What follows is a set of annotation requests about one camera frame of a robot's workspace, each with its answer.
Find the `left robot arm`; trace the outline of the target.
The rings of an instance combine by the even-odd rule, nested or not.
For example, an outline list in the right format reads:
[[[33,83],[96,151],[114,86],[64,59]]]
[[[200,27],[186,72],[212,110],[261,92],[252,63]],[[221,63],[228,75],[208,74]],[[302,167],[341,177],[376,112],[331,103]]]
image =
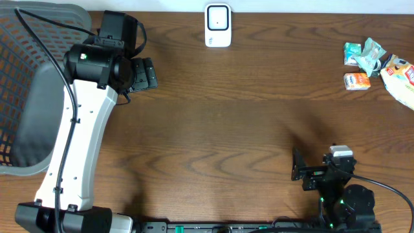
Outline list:
[[[145,35],[136,18],[105,11],[97,33],[68,50],[55,68],[64,105],[47,174],[35,199],[17,206],[16,223],[29,232],[134,232],[132,217],[94,206],[94,174],[105,126],[119,96],[157,87]]]

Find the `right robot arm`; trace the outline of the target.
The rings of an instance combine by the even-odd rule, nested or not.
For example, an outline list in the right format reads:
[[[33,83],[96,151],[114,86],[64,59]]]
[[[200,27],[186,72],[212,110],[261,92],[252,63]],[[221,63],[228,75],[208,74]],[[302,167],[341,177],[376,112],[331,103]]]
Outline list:
[[[321,166],[308,166],[297,148],[292,149],[293,181],[302,181],[305,191],[320,195],[320,221],[333,230],[368,230],[375,223],[375,198],[359,184],[348,185],[356,165],[348,146],[333,145]]]

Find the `large yellow wipes packet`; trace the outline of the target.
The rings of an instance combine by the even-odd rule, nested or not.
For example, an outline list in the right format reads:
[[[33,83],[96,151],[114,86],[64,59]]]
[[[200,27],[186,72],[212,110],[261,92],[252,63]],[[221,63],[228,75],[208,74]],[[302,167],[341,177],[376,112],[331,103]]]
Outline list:
[[[413,64],[391,54],[384,62],[380,75],[390,95],[413,109]]]

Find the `mint Zappy wipes packet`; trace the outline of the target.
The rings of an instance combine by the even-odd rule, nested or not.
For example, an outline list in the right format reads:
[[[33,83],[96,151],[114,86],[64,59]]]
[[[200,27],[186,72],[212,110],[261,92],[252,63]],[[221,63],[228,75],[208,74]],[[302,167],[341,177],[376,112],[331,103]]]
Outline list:
[[[368,77],[380,67],[378,65],[379,59],[386,53],[382,46],[374,41],[372,38],[367,38],[364,44],[364,49],[359,55],[353,55],[359,68],[363,69]]]

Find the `orange tissue pack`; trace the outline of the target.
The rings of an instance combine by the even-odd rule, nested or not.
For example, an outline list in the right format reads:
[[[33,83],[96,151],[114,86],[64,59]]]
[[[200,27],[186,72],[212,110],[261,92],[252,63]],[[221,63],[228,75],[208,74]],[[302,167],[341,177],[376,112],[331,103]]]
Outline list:
[[[363,91],[371,87],[366,73],[345,73],[343,76],[345,89],[348,91]]]

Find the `teal tissue pack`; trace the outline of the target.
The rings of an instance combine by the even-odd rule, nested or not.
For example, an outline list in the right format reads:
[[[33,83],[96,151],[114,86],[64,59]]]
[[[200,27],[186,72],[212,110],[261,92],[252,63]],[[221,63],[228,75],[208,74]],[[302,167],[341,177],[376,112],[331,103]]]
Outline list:
[[[361,44],[346,42],[343,46],[343,64],[348,66],[358,66],[354,57],[361,55],[361,53]]]

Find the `Zam-Buk ointment tin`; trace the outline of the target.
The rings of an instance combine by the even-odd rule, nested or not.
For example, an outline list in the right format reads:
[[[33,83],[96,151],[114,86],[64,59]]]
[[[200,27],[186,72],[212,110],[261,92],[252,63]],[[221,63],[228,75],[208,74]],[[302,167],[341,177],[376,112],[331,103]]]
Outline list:
[[[373,67],[373,71],[371,72],[371,77],[373,78],[378,78],[380,76],[380,70],[382,69],[382,63],[383,61],[381,60],[377,60],[374,67]]]

